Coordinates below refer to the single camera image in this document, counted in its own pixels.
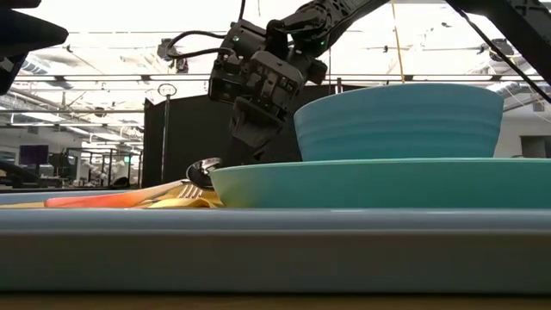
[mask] wooden surface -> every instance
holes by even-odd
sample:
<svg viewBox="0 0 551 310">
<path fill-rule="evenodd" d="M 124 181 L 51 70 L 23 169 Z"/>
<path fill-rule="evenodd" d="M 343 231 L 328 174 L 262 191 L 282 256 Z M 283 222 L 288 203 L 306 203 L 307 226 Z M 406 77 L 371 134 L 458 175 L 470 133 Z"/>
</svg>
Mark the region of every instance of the wooden surface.
<svg viewBox="0 0 551 310">
<path fill-rule="evenodd" d="M 362 296 L 193 296 L 148 294 L 0 294 L 9 310 L 543 310 L 551 298 L 362 297 Z"/>
</svg>

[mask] ceiling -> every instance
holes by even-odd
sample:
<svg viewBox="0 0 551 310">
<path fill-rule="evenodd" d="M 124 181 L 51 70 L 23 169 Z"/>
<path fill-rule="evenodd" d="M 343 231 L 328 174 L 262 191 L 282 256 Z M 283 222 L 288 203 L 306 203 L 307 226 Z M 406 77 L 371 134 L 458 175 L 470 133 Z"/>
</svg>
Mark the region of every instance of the ceiling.
<svg viewBox="0 0 551 310">
<path fill-rule="evenodd" d="M 303 0 L 255 0 L 246 4 L 245 19 L 263 26 L 293 13 Z M 479 54 L 482 39 L 445 2 L 396 0 L 396 26 L 406 74 L 502 73 L 507 66 Z M 62 88 L 45 82 L 22 82 L 32 75 L 20 73 L 15 87 L 72 109 L 142 109 L 145 98 L 159 102 L 162 82 L 113 81 L 113 75 L 172 74 L 157 55 L 159 43 L 185 30 L 200 29 L 224 34 L 237 19 L 240 0 L 48 0 L 38 9 L 22 9 L 31 16 L 56 23 L 70 32 L 66 43 L 31 53 L 28 62 L 47 75 L 94 75 L 88 81 L 71 81 Z M 472 16 L 490 37 L 503 37 L 485 18 Z M 393 10 L 384 5 L 356 22 L 321 59 L 332 76 L 343 74 L 399 74 Z M 181 52 L 216 47 L 218 40 L 186 38 Z M 176 96 L 196 96 L 207 91 L 213 55 L 189 60 L 195 81 L 171 81 Z M 522 58 L 519 65 L 529 69 Z M 118 121 L 140 121 L 141 115 L 109 115 Z"/>
</svg>

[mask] turquoise plate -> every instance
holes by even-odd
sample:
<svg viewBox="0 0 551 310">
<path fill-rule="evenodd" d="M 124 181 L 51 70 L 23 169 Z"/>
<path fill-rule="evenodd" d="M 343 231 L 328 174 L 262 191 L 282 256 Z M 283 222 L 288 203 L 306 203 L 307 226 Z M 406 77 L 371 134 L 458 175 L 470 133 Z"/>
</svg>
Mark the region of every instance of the turquoise plate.
<svg viewBox="0 0 551 310">
<path fill-rule="evenodd" d="M 548 208 L 551 161 L 365 159 L 213 171 L 229 208 Z"/>
</svg>

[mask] cable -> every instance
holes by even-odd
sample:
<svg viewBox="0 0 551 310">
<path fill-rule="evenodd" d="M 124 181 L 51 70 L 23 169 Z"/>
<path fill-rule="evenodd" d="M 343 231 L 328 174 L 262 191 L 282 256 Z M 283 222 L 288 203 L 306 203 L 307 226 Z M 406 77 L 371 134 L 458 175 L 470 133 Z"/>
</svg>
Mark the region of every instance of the cable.
<svg viewBox="0 0 551 310">
<path fill-rule="evenodd" d="M 491 48 L 493 51 L 507 64 L 509 67 L 516 72 L 523 80 L 532 88 L 534 89 L 545 101 L 551 103 L 551 97 L 549 97 L 548 94 L 545 93 L 536 83 L 534 83 L 522 70 L 520 70 L 517 65 L 515 65 L 507 55 L 505 55 L 501 50 L 493 44 L 492 40 L 488 38 L 488 36 L 480 30 L 480 28 L 471 21 L 471 19 L 468 17 L 468 15 L 460 8 L 453 4 L 449 4 L 461 17 L 465 19 L 465 21 L 471 26 L 471 28 L 484 40 L 484 42 Z"/>
<path fill-rule="evenodd" d="M 243 19 L 243 15 L 245 14 L 245 5 L 246 0 L 241 0 L 241 8 L 239 8 L 239 17 L 238 21 Z M 226 38 L 223 34 L 215 34 L 208 31 L 202 31 L 202 30 L 191 30 L 191 31 L 184 31 L 181 34 L 174 37 L 174 39 L 170 40 L 169 44 L 166 46 L 166 56 L 172 58 L 172 59 L 190 59 L 197 56 L 207 55 L 210 53 L 218 53 L 218 54 L 225 54 L 225 55 L 235 55 L 235 51 L 233 51 L 231 48 L 227 47 L 216 47 L 216 48 L 206 48 L 197 52 L 190 52 L 190 53 L 171 53 L 170 50 L 174 47 L 174 45 L 180 41 L 181 39 L 187 37 L 188 35 L 205 35 L 209 36 L 211 38 L 215 39 L 222 39 Z"/>
<path fill-rule="evenodd" d="M 394 0 L 390 0 L 390 4 L 393 7 L 393 18 L 394 18 L 394 34 L 396 35 L 396 47 L 398 48 L 398 62 L 399 62 L 399 74 L 402 79 L 402 83 L 406 82 L 406 77 L 404 76 L 404 64 L 402 62 L 402 52 L 399 47 L 399 36 L 398 36 L 398 25 L 396 25 L 396 6 L 394 5 Z"/>
</svg>

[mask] teal bowl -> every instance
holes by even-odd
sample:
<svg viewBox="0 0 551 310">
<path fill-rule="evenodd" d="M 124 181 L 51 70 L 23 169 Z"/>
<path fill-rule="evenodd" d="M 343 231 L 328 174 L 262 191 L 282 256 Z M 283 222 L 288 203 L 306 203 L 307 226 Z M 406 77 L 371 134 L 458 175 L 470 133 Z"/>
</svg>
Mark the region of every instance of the teal bowl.
<svg viewBox="0 0 551 310">
<path fill-rule="evenodd" d="M 304 161 L 491 158 L 504 99 L 462 84 L 400 84 L 347 91 L 294 115 Z"/>
</svg>

